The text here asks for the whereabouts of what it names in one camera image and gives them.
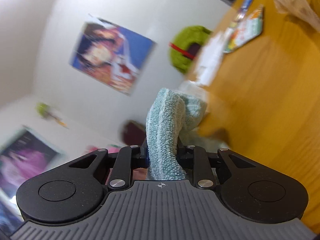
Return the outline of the dark red chair with jacket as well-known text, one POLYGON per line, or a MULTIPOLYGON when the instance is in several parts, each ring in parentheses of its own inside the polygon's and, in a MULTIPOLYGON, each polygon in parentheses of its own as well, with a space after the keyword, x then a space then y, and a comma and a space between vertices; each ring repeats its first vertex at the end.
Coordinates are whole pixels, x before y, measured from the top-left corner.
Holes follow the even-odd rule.
POLYGON ((193 59, 201 49, 201 45, 198 43, 192 43, 189 48, 187 49, 188 57, 193 59))

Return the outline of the anime wall poster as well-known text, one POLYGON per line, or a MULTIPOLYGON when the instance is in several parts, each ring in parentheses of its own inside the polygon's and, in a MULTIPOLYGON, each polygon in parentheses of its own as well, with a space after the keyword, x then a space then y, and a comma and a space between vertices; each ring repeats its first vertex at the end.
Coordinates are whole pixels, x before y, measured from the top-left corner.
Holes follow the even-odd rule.
POLYGON ((113 89, 129 95, 154 42, 122 26, 89 16, 70 64, 113 89))

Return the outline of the round wooden table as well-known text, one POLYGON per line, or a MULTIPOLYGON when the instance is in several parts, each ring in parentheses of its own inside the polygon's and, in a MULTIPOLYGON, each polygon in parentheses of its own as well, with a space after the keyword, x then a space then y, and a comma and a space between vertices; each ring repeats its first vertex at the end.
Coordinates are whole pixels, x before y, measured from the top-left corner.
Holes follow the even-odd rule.
POLYGON ((319 232, 319 33, 264 6, 262 34, 223 58, 199 133, 287 174, 308 191, 303 222, 319 232))

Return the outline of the plastic bag of rubber bands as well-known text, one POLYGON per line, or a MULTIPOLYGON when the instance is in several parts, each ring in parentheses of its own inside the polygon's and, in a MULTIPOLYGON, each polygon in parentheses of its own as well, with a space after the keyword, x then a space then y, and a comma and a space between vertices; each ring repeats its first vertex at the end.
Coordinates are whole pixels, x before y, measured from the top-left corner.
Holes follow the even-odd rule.
POLYGON ((295 16, 319 32, 319 17, 307 0, 274 0, 274 5, 279 13, 295 16))

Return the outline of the light blue striped towel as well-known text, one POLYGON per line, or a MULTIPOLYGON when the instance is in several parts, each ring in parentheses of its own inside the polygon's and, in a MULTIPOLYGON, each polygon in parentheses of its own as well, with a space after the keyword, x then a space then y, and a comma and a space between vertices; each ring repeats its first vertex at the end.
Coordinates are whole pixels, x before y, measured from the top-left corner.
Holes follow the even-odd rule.
POLYGON ((227 147, 219 139, 197 134, 207 104, 201 98, 162 88, 146 118, 146 142, 149 150, 148 178, 183 180, 184 169, 176 160, 177 143, 195 145, 209 152, 227 147))

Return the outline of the white tissue pack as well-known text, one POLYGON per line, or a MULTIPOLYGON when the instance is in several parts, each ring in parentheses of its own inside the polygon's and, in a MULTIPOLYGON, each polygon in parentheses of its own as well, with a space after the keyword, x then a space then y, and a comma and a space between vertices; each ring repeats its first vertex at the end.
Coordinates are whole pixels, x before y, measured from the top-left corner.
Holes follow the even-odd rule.
POLYGON ((178 91, 184 94, 192 95, 197 98, 201 98, 203 101, 207 100, 208 92, 198 86, 198 84, 194 81, 185 80, 183 81, 179 87, 178 91))

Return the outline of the dark red gold chair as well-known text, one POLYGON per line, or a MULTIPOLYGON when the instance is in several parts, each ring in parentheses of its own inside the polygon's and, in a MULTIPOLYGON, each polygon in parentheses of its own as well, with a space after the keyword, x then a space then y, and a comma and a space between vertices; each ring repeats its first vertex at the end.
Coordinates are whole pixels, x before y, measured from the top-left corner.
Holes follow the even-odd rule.
POLYGON ((128 120, 121 128, 120 138, 125 145, 142 146, 146 138, 145 126, 134 120, 128 120))

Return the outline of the potted wall plant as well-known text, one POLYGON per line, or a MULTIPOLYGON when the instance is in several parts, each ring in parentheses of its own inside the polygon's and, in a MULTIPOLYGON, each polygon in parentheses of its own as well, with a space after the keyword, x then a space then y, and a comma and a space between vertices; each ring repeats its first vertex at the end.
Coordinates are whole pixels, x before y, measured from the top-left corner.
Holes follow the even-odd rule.
POLYGON ((41 118, 44 119, 53 119, 57 124, 64 128, 68 128, 67 125, 56 115, 54 115, 50 109, 50 107, 42 102, 39 102, 36 105, 36 111, 41 118))

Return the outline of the blue yellow flat packet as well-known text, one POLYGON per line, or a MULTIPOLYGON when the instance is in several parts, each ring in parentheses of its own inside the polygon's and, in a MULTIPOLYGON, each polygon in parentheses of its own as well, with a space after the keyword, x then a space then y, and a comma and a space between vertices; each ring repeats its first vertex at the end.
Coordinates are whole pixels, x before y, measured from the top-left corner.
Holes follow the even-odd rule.
POLYGON ((246 14, 246 12, 248 11, 251 3, 253 2, 253 0, 244 0, 240 9, 238 10, 238 13, 235 17, 235 22, 236 23, 240 23, 243 19, 244 19, 244 16, 246 14))

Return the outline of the green white snack packet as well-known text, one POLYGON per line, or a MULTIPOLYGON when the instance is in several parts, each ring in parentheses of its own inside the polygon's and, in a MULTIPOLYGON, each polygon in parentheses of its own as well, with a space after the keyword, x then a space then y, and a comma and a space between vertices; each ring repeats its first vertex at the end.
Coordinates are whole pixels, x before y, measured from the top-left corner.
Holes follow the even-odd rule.
POLYGON ((261 4, 237 26, 229 39, 224 53, 229 54, 244 46, 263 32, 264 6, 261 4))

